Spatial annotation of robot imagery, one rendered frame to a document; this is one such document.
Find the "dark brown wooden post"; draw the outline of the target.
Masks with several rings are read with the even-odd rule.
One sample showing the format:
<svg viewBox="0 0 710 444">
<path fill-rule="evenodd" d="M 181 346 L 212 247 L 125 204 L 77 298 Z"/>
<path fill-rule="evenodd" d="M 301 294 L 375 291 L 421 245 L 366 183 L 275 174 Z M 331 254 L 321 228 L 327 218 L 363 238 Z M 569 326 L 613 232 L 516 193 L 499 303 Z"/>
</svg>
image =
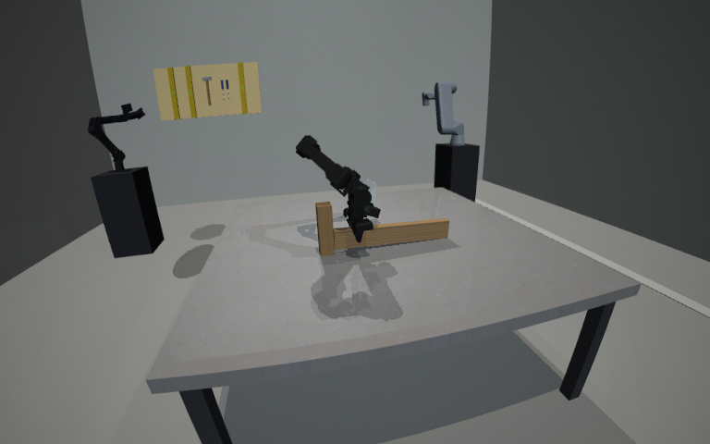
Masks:
<svg viewBox="0 0 710 444">
<path fill-rule="evenodd" d="M 320 256 L 335 255 L 332 204 L 315 203 Z"/>
</svg>

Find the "tan wooden board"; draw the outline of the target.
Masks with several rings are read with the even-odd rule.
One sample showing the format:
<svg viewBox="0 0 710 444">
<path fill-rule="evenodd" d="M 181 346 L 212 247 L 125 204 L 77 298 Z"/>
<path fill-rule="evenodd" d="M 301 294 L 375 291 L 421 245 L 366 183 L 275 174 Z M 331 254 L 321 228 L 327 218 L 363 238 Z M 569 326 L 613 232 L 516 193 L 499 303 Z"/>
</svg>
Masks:
<svg viewBox="0 0 710 444">
<path fill-rule="evenodd" d="M 373 225 L 364 230 L 357 242 L 351 227 L 333 228 L 335 250 L 387 245 L 395 243 L 445 239 L 449 220 L 446 218 Z"/>
</svg>

